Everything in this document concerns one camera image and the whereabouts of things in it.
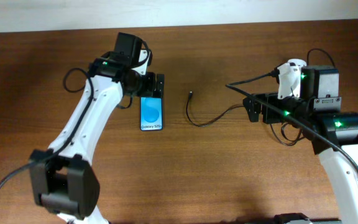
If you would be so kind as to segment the blue Galaxy smartphone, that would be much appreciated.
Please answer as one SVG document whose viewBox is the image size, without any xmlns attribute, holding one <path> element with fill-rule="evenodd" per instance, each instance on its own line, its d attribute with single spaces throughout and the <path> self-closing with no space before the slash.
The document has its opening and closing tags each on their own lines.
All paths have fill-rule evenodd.
<svg viewBox="0 0 358 224">
<path fill-rule="evenodd" d="M 163 129 L 163 101 L 161 98 L 140 99 L 140 130 L 160 131 Z"/>
</svg>

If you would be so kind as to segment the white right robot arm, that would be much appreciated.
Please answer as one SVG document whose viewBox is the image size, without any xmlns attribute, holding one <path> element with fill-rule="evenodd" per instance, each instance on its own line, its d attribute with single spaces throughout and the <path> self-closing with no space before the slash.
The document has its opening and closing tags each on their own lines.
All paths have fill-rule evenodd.
<svg viewBox="0 0 358 224">
<path fill-rule="evenodd" d="M 331 95 L 247 94 L 251 122 L 286 123 L 302 131 L 329 178 L 343 223 L 358 223 L 358 113 L 342 113 Z"/>
</svg>

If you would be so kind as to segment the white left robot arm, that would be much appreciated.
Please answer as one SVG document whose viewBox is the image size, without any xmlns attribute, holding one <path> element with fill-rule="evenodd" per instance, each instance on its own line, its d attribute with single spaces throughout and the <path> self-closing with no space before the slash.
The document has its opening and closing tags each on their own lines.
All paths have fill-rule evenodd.
<svg viewBox="0 0 358 224">
<path fill-rule="evenodd" d="M 34 201 L 66 223 L 107 223 L 97 203 L 100 184 L 92 169 L 96 145 L 124 96 L 162 98 L 164 76 L 147 71 L 152 56 L 96 58 L 90 63 L 83 94 L 73 114 L 46 151 L 29 160 Z"/>
</svg>

